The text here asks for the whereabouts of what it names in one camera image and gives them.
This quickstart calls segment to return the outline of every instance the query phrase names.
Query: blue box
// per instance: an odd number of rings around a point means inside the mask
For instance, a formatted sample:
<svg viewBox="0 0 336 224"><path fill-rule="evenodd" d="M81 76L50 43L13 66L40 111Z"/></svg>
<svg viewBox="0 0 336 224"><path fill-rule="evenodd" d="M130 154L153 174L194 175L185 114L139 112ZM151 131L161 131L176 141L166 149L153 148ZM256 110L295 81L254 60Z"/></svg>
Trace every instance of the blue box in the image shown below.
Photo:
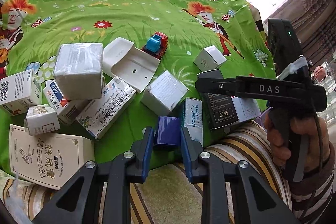
<svg viewBox="0 0 336 224"><path fill-rule="evenodd" d="M159 116L154 146L167 150L174 150L181 146L180 123L179 118Z"/></svg>

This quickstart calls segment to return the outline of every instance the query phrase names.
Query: green tablecloth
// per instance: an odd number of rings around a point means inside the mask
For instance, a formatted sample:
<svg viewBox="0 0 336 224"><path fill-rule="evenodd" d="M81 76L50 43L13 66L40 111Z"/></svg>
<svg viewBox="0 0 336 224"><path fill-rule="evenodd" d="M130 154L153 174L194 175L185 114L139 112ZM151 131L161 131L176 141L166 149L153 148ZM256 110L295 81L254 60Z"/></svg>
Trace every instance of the green tablecloth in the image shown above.
<svg viewBox="0 0 336 224"><path fill-rule="evenodd" d="M245 0L2 0L0 78L33 68L42 83L53 78L58 48L63 43L102 42L117 37L141 48L156 31L169 36L168 49L155 75L169 70L199 98L194 88L198 68L193 60L210 45L226 55L224 77L254 75L274 78L275 72L258 11ZM135 100L99 142L95 159L112 160L142 138L142 129L155 126L157 116ZM261 109L265 102L259 102ZM0 111L0 168L10 172L9 125L23 125L25 114L15 117ZM210 133L203 122L204 146L224 133ZM90 135L77 122L61 133ZM173 153L155 152L151 167L174 160Z"/></svg>

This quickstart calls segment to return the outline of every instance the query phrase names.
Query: finger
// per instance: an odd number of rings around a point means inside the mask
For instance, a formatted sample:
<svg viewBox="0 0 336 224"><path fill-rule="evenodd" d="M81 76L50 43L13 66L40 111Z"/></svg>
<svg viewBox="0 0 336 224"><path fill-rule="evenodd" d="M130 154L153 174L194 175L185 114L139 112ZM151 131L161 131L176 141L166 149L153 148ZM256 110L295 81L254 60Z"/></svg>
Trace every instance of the finger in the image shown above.
<svg viewBox="0 0 336 224"><path fill-rule="evenodd" d="M271 144L271 150L272 150L273 156L281 160L288 160L292 155L291 151L287 147L284 147L284 146L277 147Z"/></svg>
<svg viewBox="0 0 336 224"><path fill-rule="evenodd" d="M284 166L286 164L285 160L279 159L277 157L273 157L273 162L277 166Z"/></svg>
<svg viewBox="0 0 336 224"><path fill-rule="evenodd" d="M270 130L271 128L274 127L274 124L272 123L271 119L268 116L268 113L265 115L265 120L264 120L264 127L266 130Z"/></svg>
<svg viewBox="0 0 336 224"><path fill-rule="evenodd" d="M325 121L320 117L319 117L319 123L321 127L322 136L324 136L328 131L327 125ZM296 134L301 135L308 134L310 136L317 135L316 123L313 117L303 119L298 119L297 117L294 117L291 119L290 124L292 131Z"/></svg>
<svg viewBox="0 0 336 224"><path fill-rule="evenodd" d="M268 141L275 146L283 146L284 139L282 138L280 132L276 129L271 129L267 131Z"/></svg>

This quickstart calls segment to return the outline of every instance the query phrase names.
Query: white plastic tray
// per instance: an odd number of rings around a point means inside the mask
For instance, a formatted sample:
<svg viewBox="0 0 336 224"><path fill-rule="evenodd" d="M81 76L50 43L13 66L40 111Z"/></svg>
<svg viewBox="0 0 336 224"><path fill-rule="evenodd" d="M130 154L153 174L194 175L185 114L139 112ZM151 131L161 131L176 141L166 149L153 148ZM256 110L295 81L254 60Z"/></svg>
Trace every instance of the white plastic tray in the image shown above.
<svg viewBox="0 0 336 224"><path fill-rule="evenodd" d="M138 93L149 84L159 63L160 60L122 37L114 39L104 48L103 72L111 77L119 76Z"/></svg>

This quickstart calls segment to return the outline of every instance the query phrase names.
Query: metal screw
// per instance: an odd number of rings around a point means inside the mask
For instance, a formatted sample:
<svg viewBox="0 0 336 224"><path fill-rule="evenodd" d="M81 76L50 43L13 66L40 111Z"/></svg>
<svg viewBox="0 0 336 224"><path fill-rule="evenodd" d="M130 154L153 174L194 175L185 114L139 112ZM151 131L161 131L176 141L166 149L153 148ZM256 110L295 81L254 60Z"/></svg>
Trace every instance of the metal screw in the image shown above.
<svg viewBox="0 0 336 224"><path fill-rule="evenodd" d="M88 161L87 163L85 163L85 167L88 169L91 169L93 167L95 167L95 162L94 161Z"/></svg>
<svg viewBox="0 0 336 224"><path fill-rule="evenodd" d="M127 151L124 153L125 158L132 158L134 156L134 153L132 151Z"/></svg>
<svg viewBox="0 0 336 224"><path fill-rule="evenodd" d="M240 160L238 162L238 165L241 167L241 168L247 168L249 166L249 163L246 161L246 160Z"/></svg>
<svg viewBox="0 0 336 224"><path fill-rule="evenodd" d="M201 158L203 158L203 159L208 159L208 158L210 158L210 153L208 153L208 152L202 152L202 153L201 153Z"/></svg>

